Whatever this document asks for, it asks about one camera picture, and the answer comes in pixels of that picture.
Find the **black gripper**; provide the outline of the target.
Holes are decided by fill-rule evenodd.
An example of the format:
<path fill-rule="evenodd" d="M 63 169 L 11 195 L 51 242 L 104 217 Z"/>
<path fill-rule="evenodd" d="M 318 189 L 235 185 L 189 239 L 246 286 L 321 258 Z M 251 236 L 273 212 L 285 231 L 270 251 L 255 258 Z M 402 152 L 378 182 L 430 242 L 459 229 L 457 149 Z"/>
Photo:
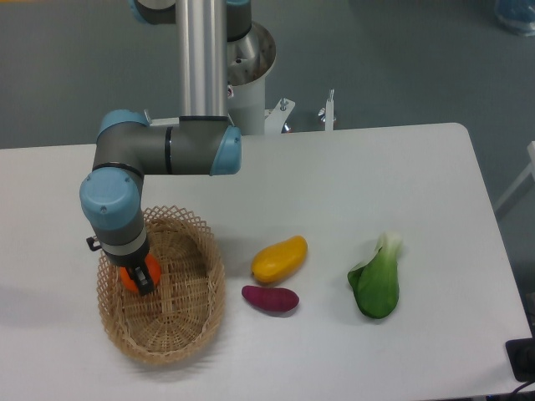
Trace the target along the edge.
<path fill-rule="evenodd" d="M 85 240 L 91 251 L 102 249 L 97 236 L 90 236 Z M 118 255 L 103 249 L 104 254 L 112 265 L 127 268 L 127 277 L 129 278 L 127 288 L 132 292 L 137 292 L 141 297 L 154 291 L 154 281 L 145 262 L 149 250 L 148 246 L 143 246 L 126 255 Z"/>

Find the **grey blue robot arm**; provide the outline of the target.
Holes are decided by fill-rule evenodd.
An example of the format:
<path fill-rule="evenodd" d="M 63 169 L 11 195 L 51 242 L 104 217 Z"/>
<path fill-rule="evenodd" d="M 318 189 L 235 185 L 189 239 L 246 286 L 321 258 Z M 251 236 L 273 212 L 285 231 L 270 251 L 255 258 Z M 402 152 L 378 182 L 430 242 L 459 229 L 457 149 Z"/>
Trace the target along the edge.
<path fill-rule="evenodd" d="M 178 121 L 153 125 L 119 109 L 102 120 L 91 173 L 80 186 L 81 208 L 101 249 L 123 267 L 141 296 L 155 290 L 140 199 L 146 175 L 234 175 L 241 132 L 227 112 L 227 42 L 252 28 L 249 1 L 131 1 L 132 13 L 178 32 Z"/>

